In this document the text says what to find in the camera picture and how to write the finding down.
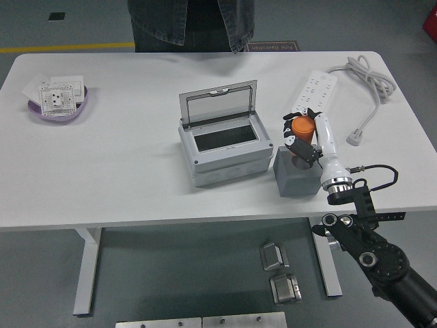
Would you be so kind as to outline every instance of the purple bowl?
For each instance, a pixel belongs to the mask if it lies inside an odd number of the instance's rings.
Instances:
[[[85,97],[83,98],[83,102],[77,107],[77,110],[73,114],[70,114],[70,115],[66,115],[66,116],[45,116],[45,115],[42,115],[41,114],[41,107],[38,104],[35,104],[31,100],[29,100],[27,102],[27,108],[30,110],[30,112],[32,114],[34,114],[34,116],[36,116],[37,118],[41,118],[43,120],[58,121],[58,122],[72,120],[77,115],[79,115],[82,112],[82,109],[85,107],[85,103],[87,102],[87,99],[88,99],[87,87],[84,86],[84,90],[85,90]]]

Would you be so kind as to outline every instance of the white cable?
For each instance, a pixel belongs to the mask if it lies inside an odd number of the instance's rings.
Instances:
[[[360,62],[360,59],[364,60],[366,66]],[[384,104],[387,101],[387,98],[396,90],[396,82],[384,74],[373,71],[367,58],[363,55],[358,56],[357,59],[348,57],[348,63],[346,65],[332,67],[326,72],[332,73],[336,70],[350,70],[354,72],[361,80],[368,84],[376,99],[375,109],[360,125],[360,127],[354,130],[348,137],[347,141],[349,144],[358,146],[361,142],[364,127],[375,116],[376,112],[381,107],[381,104]]]

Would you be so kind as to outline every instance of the gray block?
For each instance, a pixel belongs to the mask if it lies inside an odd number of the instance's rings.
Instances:
[[[311,169],[298,169],[292,163],[293,154],[279,146],[274,158],[273,170],[281,197],[315,195],[320,188],[323,170],[316,163]]]

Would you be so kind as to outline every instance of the gray box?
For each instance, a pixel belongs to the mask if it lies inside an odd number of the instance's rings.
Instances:
[[[179,95],[178,130],[196,187],[268,169],[273,144],[255,111],[256,83]]]
[[[320,189],[323,169],[315,164],[311,169],[298,169],[292,163],[293,154],[279,146],[273,163],[274,176],[281,197],[315,195]]]

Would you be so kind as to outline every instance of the hinged lid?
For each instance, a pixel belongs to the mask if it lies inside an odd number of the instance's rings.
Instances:
[[[253,80],[180,94],[182,126],[249,116],[255,110],[256,89],[257,81]]]

